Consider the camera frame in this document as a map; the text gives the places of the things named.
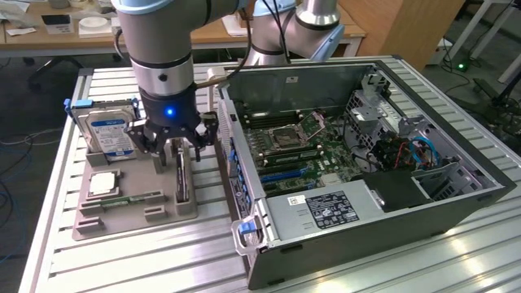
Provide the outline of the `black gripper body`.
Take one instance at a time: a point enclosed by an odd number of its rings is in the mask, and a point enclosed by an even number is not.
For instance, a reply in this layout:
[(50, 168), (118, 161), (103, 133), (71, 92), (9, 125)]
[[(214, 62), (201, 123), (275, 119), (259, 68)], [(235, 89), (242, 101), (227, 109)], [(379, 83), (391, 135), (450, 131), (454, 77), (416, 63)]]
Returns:
[(142, 103), (149, 120), (162, 127), (197, 128), (202, 122), (197, 107), (197, 88), (189, 87), (175, 95), (161, 96), (142, 89)]

